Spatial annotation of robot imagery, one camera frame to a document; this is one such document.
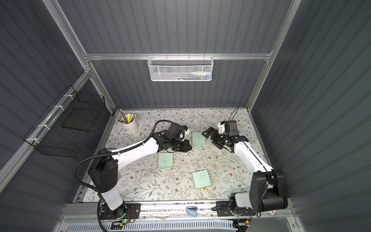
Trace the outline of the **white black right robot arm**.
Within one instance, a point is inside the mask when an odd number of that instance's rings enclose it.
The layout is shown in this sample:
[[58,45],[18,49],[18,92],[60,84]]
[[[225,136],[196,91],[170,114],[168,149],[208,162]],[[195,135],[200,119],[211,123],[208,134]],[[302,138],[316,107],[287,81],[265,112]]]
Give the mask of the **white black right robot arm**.
[[242,210],[261,213],[288,207],[285,174],[268,165],[253,150],[245,136],[235,132],[219,133],[212,127],[203,131],[202,136],[210,139],[219,149],[230,148],[252,172],[249,190],[231,194],[228,203],[217,206],[216,210],[229,209],[231,213],[239,215]]

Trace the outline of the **mint green drawer jewelry box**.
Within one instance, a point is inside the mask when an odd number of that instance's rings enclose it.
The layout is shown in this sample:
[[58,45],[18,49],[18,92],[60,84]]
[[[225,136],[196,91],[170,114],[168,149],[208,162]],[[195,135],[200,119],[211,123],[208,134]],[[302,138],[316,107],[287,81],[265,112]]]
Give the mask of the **mint green drawer jewelry box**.
[[210,187],[212,185],[209,173],[207,170],[201,170],[192,173],[194,185],[196,189]]
[[173,154],[172,153],[159,153],[157,163],[158,163],[158,169],[173,168]]

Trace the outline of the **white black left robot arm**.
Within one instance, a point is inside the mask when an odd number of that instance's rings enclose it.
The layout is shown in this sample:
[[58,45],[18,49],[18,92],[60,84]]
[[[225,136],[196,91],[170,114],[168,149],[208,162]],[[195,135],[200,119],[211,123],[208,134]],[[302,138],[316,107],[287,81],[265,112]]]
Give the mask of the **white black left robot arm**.
[[[175,152],[182,153],[192,150],[189,140],[169,140],[162,135],[157,135],[126,148],[110,152],[105,151],[102,154],[86,158],[76,164],[72,171],[72,176],[77,183],[94,190],[99,195],[100,200],[108,207],[106,212],[113,213],[117,219],[122,219],[129,215],[129,210],[118,191],[118,171],[138,159],[169,148]],[[90,169],[93,185],[84,182],[77,176],[77,169],[89,160],[93,160],[92,164],[95,165]]]

